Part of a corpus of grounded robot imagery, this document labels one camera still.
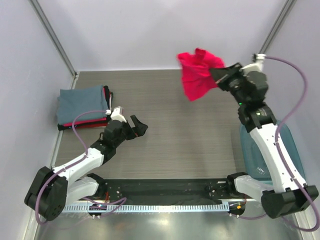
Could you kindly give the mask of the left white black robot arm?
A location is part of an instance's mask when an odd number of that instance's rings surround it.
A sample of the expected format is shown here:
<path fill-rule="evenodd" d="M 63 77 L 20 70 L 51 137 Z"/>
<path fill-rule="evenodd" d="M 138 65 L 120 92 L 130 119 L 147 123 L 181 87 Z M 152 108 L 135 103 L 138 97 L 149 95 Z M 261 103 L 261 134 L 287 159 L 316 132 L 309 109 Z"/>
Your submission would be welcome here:
<path fill-rule="evenodd" d="M 107 192 L 103 179 L 88 173 L 106 164 L 124 142 L 142 137 L 147 124 L 131 115 L 134 126 L 119 114 L 107 123 L 98 139 L 84 153 L 55 167 L 40 168 L 25 196 L 24 203 L 35 213 L 38 224 L 56 219 L 67 204 L 91 197 L 100 200 Z"/>

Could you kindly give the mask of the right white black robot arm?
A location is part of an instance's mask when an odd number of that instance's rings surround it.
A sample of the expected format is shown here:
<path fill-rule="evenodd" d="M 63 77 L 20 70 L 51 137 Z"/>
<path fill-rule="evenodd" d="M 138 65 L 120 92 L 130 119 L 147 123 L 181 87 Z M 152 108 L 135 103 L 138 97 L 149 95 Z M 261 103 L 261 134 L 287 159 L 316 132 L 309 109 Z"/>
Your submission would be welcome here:
<path fill-rule="evenodd" d="M 272 219 L 304 211 L 319 192 L 306 183 L 284 146 L 280 125 L 265 103 L 269 86 L 261 66 L 236 63 L 209 72 L 217 86 L 238 103 L 238 118 L 258 146 L 273 183 L 264 184 L 245 172 L 234 173 L 227 176 L 226 194 L 231 198 L 245 194 L 259 201 Z"/>

